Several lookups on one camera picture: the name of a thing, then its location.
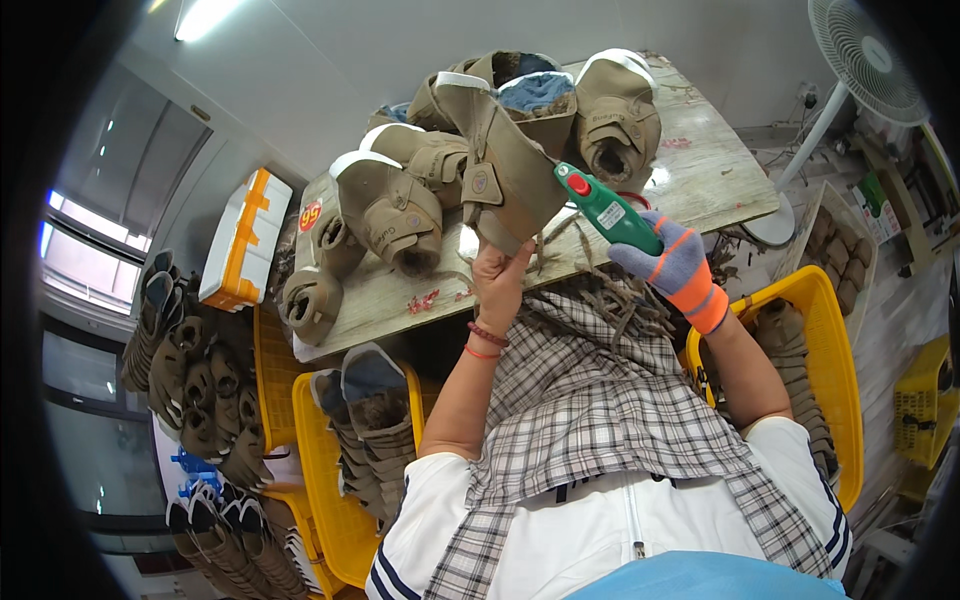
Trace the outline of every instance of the work glove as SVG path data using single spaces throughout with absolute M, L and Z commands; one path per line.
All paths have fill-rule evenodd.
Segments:
M 651 256 L 627 244 L 613 244 L 607 256 L 632 275 L 646 279 L 684 313 L 694 329 L 707 335 L 727 316 L 730 299 L 713 283 L 700 234 L 656 210 L 641 212 L 640 218 L 663 242 L 663 254 Z

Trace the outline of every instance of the glue gun label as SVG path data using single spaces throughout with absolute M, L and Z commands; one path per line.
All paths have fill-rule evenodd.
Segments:
M 604 229 L 609 230 L 619 223 L 625 214 L 627 214 L 627 211 L 623 209 L 620 203 L 610 203 L 610 206 L 607 206 L 603 212 L 597 215 L 597 223 Z

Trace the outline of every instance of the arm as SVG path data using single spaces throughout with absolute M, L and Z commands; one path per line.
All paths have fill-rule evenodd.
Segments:
M 607 254 L 657 288 L 704 335 L 723 380 L 733 424 L 743 430 L 765 417 L 792 419 L 790 398 L 777 370 L 731 315 L 727 293 L 713 283 L 700 234 L 656 210 L 640 217 L 663 242 L 663 254 L 651 256 L 625 244 L 613 244 Z
M 481 329 L 502 338 L 513 322 L 523 294 L 523 274 L 534 244 L 528 241 L 511 258 L 480 240 L 480 252 L 473 261 L 473 283 L 480 297 Z M 489 358 L 471 354 L 467 348 Z M 480 458 L 487 407 L 493 387 L 493 373 L 500 346 L 470 332 L 467 348 L 444 387 L 430 419 L 423 427 L 418 457 L 453 452 L 466 459 Z
M 727 316 L 704 337 L 723 381 L 733 425 L 746 435 L 758 420 L 793 419 L 790 397 L 760 346 L 728 309 Z

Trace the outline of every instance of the power outlet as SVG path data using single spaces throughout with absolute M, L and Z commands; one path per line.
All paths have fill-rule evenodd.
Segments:
M 800 82 L 796 98 L 803 102 L 807 109 L 811 109 L 820 100 L 820 87 L 811 82 Z

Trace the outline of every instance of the white fan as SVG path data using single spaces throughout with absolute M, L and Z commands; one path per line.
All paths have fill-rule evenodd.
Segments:
M 808 0 L 810 25 L 820 51 L 837 76 L 833 89 L 810 135 L 774 185 L 780 209 L 743 224 L 761 242 L 778 246 L 790 241 L 795 226 L 790 202 L 782 193 L 810 157 L 847 94 L 880 117 L 913 127 L 929 117 L 924 98 L 906 65 L 873 20 L 853 0 Z

